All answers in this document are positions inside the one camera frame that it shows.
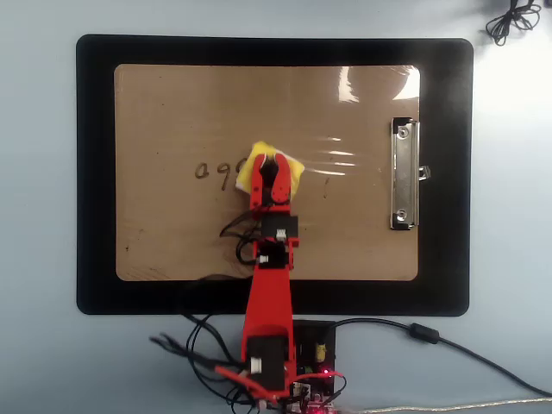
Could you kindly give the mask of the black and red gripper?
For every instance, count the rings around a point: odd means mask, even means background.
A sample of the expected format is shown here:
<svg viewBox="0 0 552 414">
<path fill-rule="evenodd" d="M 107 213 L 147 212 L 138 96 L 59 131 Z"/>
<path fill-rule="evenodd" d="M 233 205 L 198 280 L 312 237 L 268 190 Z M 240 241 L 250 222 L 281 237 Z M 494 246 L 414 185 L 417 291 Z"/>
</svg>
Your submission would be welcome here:
<svg viewBox="0 0 552 414">
<path fill-rule="evenodd" d="M 266 160 L 266 154 L 258 154 L 254 159 L 250 192 L 252 217 L 255 221 L 260 222 L 261 240 L 298 246 L 298 216 L 291 213 L 291 206 L 289 205 L 292 197 L 292 175 L 288 160 L 283 154 L 275 154 L 274 162 L 278 171 L 271 191 L 272 201 L 275 205 L 265 205 L 263 202 L 264 185 L 261 168 Z"/>
</svg>

